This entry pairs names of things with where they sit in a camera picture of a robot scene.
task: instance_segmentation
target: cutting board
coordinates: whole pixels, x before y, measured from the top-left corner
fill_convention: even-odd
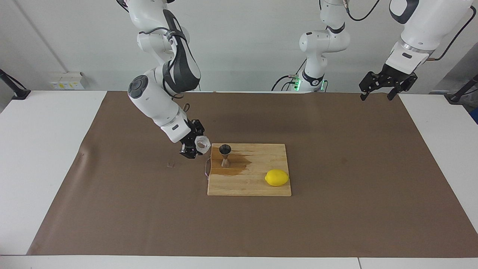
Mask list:
[[[292,196],[290,181],[273,187],[264,179],[272,169],[289,174],[284,144],[226,143],[232,148],[229,168],[221,167],[223,157],[219,147],[223,144],[212,145],[209,196]]]

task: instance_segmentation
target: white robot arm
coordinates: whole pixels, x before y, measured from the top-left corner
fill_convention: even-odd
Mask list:
[[[405,29],[382,71],[369,72],[361,81],[362,100],[382,87],[393,87],[389,100],[408,91],[418,79],[414,71],[438,48],[472,3],[473,0],[391,0],[390,14]]]
[[[346,10],[343,0],[322,1],[320,18],[326,30],[304,33],[300,38],[300,49],[307,55],[307,63],[299,72],[299,85],[295,90],[317,91],[327,67],[323,53],[347,49],[350,35],[345,29]]]
[[[138,34],[139,47],[152,54],[159,66],[136,77],[128,88],[131,101],[161,127],[180,153],[190,159],[211,147],[199,120],[188,120],[173,99],[198,87],[201,73],[191,50],[189,34],[167,9],[174,0],[118,0],[127,9]]]

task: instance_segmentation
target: brown table covering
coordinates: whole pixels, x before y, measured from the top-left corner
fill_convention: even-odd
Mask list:
[[[208,197],[208,156],[180,156],[127,93],[108,92],[28,254],[478,257],[478,235],[400,98],[186,102],[212,142],[286,144],[293,196]]]

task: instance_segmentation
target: wall socket panel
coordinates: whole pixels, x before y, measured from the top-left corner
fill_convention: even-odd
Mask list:
[[[54,90],[84,90],[88,82],[81,72],[51,73],[50,85]]]

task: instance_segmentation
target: lemon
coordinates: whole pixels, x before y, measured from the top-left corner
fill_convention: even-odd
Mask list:
[[[269,185],[279,187],[289,181],[289,175],[287,175],[287,173],[282,170],[274,169],[267,172],[265,179]]]

